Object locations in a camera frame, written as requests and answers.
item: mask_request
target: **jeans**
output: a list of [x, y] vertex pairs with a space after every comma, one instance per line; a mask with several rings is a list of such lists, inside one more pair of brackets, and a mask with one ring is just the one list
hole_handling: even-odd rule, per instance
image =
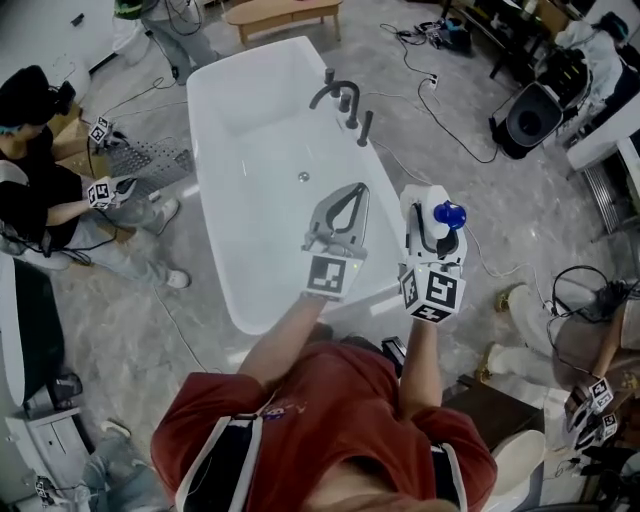
[[[156, 215], [149, 200], [125, 203], [121, 208], [108, 210], [106, 215], [115, 224], [122, 227], [142, 227], [157, 232], [163, 222], [162, 216]], [[105, 219], [97, 212], [90, 212], [80, 217], [78, 227], [66, 248], [80, 250], [86, 254], [92, 263], [108, 268], [112, 272], [132, 281], [138, 281], [153, 286], [167, 282], [169, 269], [163, 263], [151, 261], [143, 255], [129, 253], [117, 242], [108, 242], [100, 247], [93, 247], [110, 240], [111, 236], [100, 229]]]
[[155, 473], [147, 466], [137, 466], [133, 473], [120, 485], [107, 490], [109, 466], [124, 451], [128, 440], [114, 433], [98, 443], [96, 450], [85, 464], [77, 501], [89, 498], [91, 512], [131, 512], [141, 507], [145, 510], [166, 510], [163, 496]]

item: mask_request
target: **faucet handle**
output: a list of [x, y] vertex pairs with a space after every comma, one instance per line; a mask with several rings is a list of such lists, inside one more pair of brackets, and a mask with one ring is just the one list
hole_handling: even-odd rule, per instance
[[340, 106], [338, 107], [338, 110], [343, 114], [346, 114], [347, 112], [349, 112], [350, 106], [351, 106], [351, 94], [349, 94], [348, 92], [345, 92], [340, 97]]
[[324, 70], [324, 85], [329, 85], [336, 78], [336, 70], [333, 68], [327, 68]]
[[364, 124], [362, 125], [362, 131], [360, 132], [360, 138], [358, 139], [358, 146], [361, 148], [367, 145], [367, 137], [369, 137], [369, 130], [371, 130], [371, 122], [373, 121], [373, 112], [367, 110], [364, 115]]

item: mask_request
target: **cardboard box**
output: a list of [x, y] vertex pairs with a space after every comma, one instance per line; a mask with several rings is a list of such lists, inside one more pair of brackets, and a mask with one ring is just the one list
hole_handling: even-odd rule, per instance
[[536, 16], [542, 24], [551, 32], [549, 39], [554, 40], [559, 32], [562, 32], [569, 24], [569, 17], [549, 0], [539, 0], [536, 8]]

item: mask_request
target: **toilet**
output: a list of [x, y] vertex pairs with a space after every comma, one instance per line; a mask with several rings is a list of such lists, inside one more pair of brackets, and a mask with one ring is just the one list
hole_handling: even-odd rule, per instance
[[511, 512], [529, 495], [531, 474], [544, 460], [542, 432], [525, 430], [505, 439], [493, 451], [498, 478], [483, 512]]

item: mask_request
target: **blue cap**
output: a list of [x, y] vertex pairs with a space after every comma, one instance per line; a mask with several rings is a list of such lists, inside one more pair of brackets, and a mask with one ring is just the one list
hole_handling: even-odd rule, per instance
[[451, 229], [460, 229], [467, 222], [467, 212], [459, 204], [445, 201], [433, 209], [433, 216], [438, 222], [446, 224]]

